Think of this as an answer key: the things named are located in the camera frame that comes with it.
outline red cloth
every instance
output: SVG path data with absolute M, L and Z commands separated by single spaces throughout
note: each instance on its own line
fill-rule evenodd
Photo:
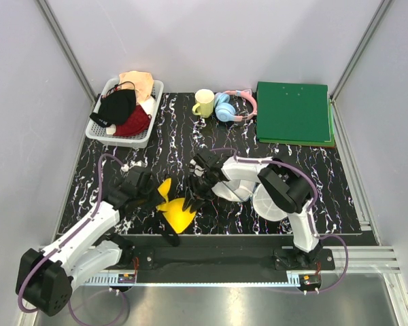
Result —
M 148 115 L 140 105 L 136 105 L 136 109 L 129 116 L 125 124 L 116 126 L 114 136 L 131 137 L 140 134 L 148 129 L 151 122 L 151 115 Z

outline yellow object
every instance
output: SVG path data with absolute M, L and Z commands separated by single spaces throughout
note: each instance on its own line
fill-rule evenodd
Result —
M 168 199 L 168 193 L 171 189 L 172 179 L 166 179 L 159 187 L 158 192 L 166 200 L 165 203 L 158 205 L 156 208 L 161 211 L 165 219 L 171 225 L 176 233 L 182 233 L 189 224 L 192 223 L 195 213 L 190 212 L 190 207 L 183 211 L 184 198 L 177 198 L 172 201 Z
M 144 103 L 151 96 L 152 86 L 154 80 L 151 73 L 142 73 L 141 71 L 129 71 L 128 73 L 120 74 L 120 84 L 125 82 L 132 82 L 136 86 L 136 101 L 141 104 Z M 121 85 L 122 90 L 135 89 L 132 84 L 127 83 Z
M 195 93 L 195 102 L 192 113 L 201 117 L 209 117 L 213 113 L 215 94 L 211 90 L 199 90 Z

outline black marble table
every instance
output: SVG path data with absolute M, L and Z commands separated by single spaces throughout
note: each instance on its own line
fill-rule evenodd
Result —
M 234 106 L 244 111 L 250 104 L 241 98 Z M 143 160 L 151 166 L 159 181 L 169 173 L 184 177 L 188 163 L 200 148 L 234 147 L 244 157 L 266 157 L 287 153 L 315 181 L 319 199 L 314 209 L 319 233 L 361 233 L 354 203 L 343 171 L 337 149 L 301 147 L 259 143 L 255 137 L 255 122 L 234 124 L 219 122 L 216 117 L 200 119 L 191 112 L 194 105 L 192 93 L 164 94 L 145 149 L 104 146 L 86 139 L 80 154 L 59 234 L 69 230 L 97 200 L 98 179 L 96 165 L 102 153 L 111 153 L 123 162 Z M 108 189 L 124 174 L 115 162 L 106 162 L 103 168 L 103 186 Z M 183 186 L 178 186 L 179 194 Z M 116 226 L 122 234 L 152 234 L 154 213 L 136 210 Z M 238 203 L 223 199 L 214 200 L 197 213 L 185 234 L 287 234 L 291 233 L 288 220 L 278 222 L 260 218 L 250 201 Z

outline headphone headband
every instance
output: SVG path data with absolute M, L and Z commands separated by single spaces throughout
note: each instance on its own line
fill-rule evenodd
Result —
M 236 122 L 241 122 L 241 121 L 248 121 L 252 119 L 255 115 L 257 115 L 257 102 L 252 97 L 252 91 L 251 90 L 226 90 L 224 94 L 227 95 L 237 95 L 240 96 L 241 98 L 244 98 L 247 100 L 249 103 L 252 105 L 252 112 L 248 115 L 234 115 L 234 121 Z

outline gray floor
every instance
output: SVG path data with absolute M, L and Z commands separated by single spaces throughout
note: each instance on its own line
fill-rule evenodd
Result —
M 336 276 L 326 275 L 326 282 Z M 76 308 L 101 288 L 81 287 Z M 126 293 L 129 311 L 117 325 L 398 325 L 385 283 L 378 274 L 348 275 L 329 293 L 287 295 L 271 289 L 135 287 Z M 121 299 L 102 293 L 77 309 L 90 325 L 104 325 L 120 311 Z M 65 308 L 55 317 L 40 314 L 37 326 L 77 325 Z

